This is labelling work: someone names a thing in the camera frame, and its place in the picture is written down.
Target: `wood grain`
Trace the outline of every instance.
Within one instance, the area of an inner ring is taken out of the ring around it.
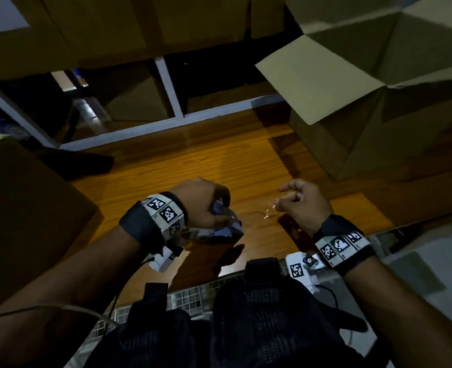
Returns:
[[[279,216],[264,219],[278,186],[292,177],[320,185],[336,212],[368,235],[452,211],[452,126],[419,157],[334,182],[293,134],[289,111],[284,103],[265,106],[92,149],[115,157],[111,173],[74,182],[105,216],[95,237],[115,226],[135,201],[197,176],[229,187],[231,208],[245,232],[238,243],[244,248],[194,244],[163,274],[144,266],[124,288],[119,305],[140,299],[145,282],[180,289],[210,281],[231,252],[241,254],[220,275],[244,269],[251,259],[297,251]]]

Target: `metal frame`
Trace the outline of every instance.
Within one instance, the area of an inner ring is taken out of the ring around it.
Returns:
[[[79,151],[86,148],[102,146],[108,143],[122,141],[124,139],[134,138],[145,134],[155,133],[161,130],[177,128],[183,125],[198,123],[200,121],[213,119],[215,117],[229,115],[235,112],[245,111],[255,107],[270,105],[284,101],[280,94],[271,94],[257,98],[242,100],[241,102],[231,103],[206,109],[203,111],[193,112],[184,115],[176,96],[173,82],[168,72],[168,67],[163,57],[155,59],[161,81],[171,103],[174,117],[166,120],[156,121],[138,125],[128,129],[113,131],[95,135],[93,137],[81,139],[78,141],[59,144],[49,137],[37,124],[33,122],[17,105],[7,98],[0,91],[0,109],[5,111],[14,121],[26,129],[33,137],[35,137],[42,145],[46,147],[60,148],[63,150]]]

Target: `person's left arm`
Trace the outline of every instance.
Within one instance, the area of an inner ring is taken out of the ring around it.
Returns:
[[[219,198],[229,205],[229,191],[224,186],[198,178],[187,180],[170,192],[188,213],[191,227],[223,227],[231,221],[231,217],[213,216],[209,210],[211,203]],[[147,217],[143,220],[147,220],[143,224],[156,228]],[[156,236],[147,234],[148,231],[139,227],[137,231],[128,229],[125,224],[116,226],[24,287],[0,305],[0,313],[35,304],[78,305],[103,313],[140,267],[149,248],[156,247]],[[144,234],[138,237],[135,232]],[[63,366],[95,322],[94,316],[58,309],[37,309],[0,317],[0,366]]]

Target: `person's left hand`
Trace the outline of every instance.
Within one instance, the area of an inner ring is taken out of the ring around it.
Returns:
[[[233,217],[211,213],[212,204],[218,199],[222,199],[224,206],[229,207],[231,196],[226,186],[198,177],[188,179],[169,191],[185,206],[189,215],[188,227],[220,229],[234,221]]]

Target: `person's right arm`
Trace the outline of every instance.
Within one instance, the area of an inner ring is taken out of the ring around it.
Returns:
[[[293,191],[278,200],[276,209],[315,235],[333,213],[330,203],[316,185],[304,180],[293,180],[280,191],[289,189]],[[452,366],[452,321],[403,284],[379,258],[369,255],[344,269],[342,276],[371,326],[388,342],[396,365]]]

